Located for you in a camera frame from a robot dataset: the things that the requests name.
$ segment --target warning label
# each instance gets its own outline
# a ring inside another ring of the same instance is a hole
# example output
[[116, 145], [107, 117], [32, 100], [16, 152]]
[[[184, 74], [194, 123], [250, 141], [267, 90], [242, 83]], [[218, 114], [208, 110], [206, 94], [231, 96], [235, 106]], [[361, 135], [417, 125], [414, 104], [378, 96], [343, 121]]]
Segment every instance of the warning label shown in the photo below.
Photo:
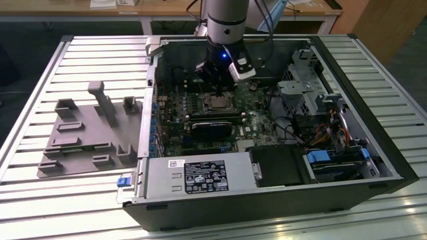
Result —
[[202, 194], [228, 191], [224, 161], [203, 161], [184, 164], [186, 193]]

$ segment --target metal slotted table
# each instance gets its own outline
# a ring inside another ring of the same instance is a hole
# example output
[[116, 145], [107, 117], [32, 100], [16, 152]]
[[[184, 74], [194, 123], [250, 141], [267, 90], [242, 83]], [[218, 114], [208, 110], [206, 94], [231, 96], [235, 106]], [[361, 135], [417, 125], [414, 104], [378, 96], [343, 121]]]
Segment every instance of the metal slotted table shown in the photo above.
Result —
[[[64, 37], [0, 150], [0, 239], [413, 239], [427, 234], [427, 117], [358, 39], [321, 36], [421, 180], [349, 211], [147, 232], [116, 202], [116, 181], [132, 168], [39, 179], [58, 99], [95, 104], [88, 82], [103, 80], [114, 102], [147, 86], [146, 36]], [[333, 90], [338, 90], [325, 73]]]

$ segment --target blue drive latch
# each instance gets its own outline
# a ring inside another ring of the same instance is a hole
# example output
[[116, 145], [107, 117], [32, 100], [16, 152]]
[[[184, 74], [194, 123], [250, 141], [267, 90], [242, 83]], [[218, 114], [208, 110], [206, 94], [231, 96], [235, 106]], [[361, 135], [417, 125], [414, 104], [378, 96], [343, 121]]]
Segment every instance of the blue drive latch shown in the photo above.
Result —
[[123, 188], [123, 187], [131, 187], [132, 184], [131, 184], [131, 176], [128, 177], [120, 177], [118, 179], [118, 187], [119, 188]]
[[307, 159], [309, 162], [313, 163], [318, 163], [318, 162], [327, 162], [331, 161], [329, 152], [326, 150], [319, 150], [319, 151], [311, 151], [307, 154]]

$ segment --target blue release lever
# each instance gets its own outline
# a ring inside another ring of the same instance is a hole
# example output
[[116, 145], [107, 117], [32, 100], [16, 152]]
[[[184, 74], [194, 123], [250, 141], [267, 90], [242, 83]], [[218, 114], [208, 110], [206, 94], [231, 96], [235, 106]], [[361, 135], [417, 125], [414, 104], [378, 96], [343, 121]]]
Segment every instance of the blue release lever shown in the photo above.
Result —
[[131, 177], [120, 177], [118, 179], [118, 187], [123, 188], [123, 187], [131, 187]]

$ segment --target blue plastic tab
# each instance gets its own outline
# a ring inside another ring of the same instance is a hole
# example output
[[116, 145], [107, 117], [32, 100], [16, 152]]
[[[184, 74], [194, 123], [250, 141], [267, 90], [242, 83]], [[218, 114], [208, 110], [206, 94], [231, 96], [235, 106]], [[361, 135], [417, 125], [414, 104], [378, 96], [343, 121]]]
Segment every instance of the blue plastic tab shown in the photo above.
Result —
[[120, 177], [118, 179], [118, 187], [123, 188], [123, 187], [131, 187], [131, 177]]
[[326, 150], [311, 151], [307, 154], [309, 162], [313, 164], [314, 162], [327, 162], [331, 161], [329, 152]]
[[367, 150], [366, 148], [362, 148], [361, 152], [362, 152], [362, 155], [363, 155], [363, 157], [365, 157], [365, 160], [369, 160], [369, 159], [370, 159], [370, 152], [369, 152], [369, 150]]

